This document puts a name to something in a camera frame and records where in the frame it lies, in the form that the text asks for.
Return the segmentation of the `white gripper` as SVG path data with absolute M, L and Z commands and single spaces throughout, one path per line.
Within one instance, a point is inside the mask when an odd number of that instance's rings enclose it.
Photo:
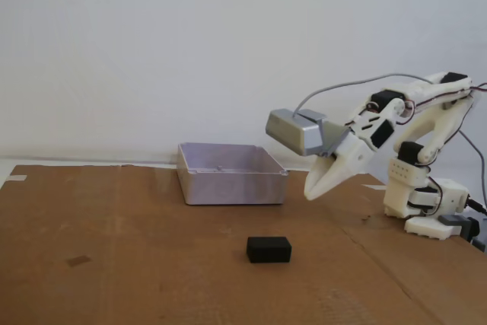
M 335 151 L 336 160 L 317 157 L 305 184 L 307 200 L 314 200 L 350 177 L 363 171 L 373 158 L 375 151 L 354 134 L 348 134 Z

